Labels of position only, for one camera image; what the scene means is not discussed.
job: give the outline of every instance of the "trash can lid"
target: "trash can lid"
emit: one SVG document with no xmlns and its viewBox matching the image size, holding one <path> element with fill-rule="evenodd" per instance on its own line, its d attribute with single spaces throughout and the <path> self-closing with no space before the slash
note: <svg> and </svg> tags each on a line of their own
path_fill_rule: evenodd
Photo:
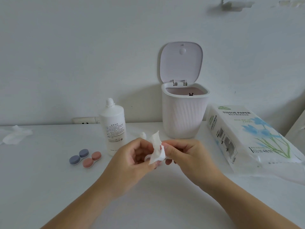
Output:
<svg viewBox="0 0 305 229">
<path fill-rule="evenodd" d="M 200 74 L 202 49 L 193 42 L 170 42 L 160 58 L 160 77 L 163 83 L 186 80 L 195 83 Z"/>
</svg>

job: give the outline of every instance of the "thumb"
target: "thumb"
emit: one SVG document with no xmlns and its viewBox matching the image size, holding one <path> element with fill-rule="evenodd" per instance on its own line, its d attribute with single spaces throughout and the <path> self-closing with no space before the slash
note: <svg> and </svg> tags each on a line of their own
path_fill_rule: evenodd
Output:
<svg viewBox="0 0 305 229">
<path fill-rule="evenodd" d="M 157 166 L 161 163 L 161 161 L 156 161 L 152 164 L 149 164 L 149 160 L 146 162 L 143 162 L 141 164 L 135 165 L 136 169 L 140 172 L 140 176 L 143 177 L 150 171 L 154 170 L 157 168 Z"/>
<path fill-rule="evenodd" d="M 162 143 L 162 145 L 164 146 L 165 155 L 168 158 L 174 160 L 177 163 L 182 162 L 185 159 L 186 154 L 177 150 L 175 147 L 173 147 L 169 144 L 166 144 L 166 143 Z"/>
</svg>

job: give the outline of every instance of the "white trash can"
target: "white trash can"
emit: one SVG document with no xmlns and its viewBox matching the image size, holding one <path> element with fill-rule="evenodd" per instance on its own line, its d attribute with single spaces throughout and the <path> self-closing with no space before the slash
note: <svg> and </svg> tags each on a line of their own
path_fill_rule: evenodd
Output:
<svg viewBox="0 0 305 229">
<path fill-rule="evenodd" d="M 168 43 L 162 50 L 162 118 L 171 138 L 192 138 L 200 128 L 210 95 L 207 88 L 195 83 L 202 56 L 201 47 L 192 42 Z"/>
</svg>

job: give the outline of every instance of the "lid hinge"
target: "lid hinge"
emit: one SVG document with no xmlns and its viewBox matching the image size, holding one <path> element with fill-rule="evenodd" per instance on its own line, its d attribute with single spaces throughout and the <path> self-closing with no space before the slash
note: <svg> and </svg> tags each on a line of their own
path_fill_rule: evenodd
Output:
<svg viewBox="0 0 305 229">
<path fill-rule="evenodd" d="M 188 83 L 185 80 L 172 80 L 174 86 L 187 86 Z"/>
</svg>

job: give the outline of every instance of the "bottle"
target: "bottle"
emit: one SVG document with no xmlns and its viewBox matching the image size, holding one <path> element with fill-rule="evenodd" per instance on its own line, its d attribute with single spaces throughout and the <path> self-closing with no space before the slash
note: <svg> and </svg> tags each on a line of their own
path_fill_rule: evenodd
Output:
<svg viewBox="0 0 305 229">
<path fill-rule="evenodd" d="M 108 153 L 113 156 L 123 145 L 127 144 L 124 108 L 115 105 L 112 98 L 106 100 L 106 108 L 99 115 L 106 137 Z"/>
</svg>

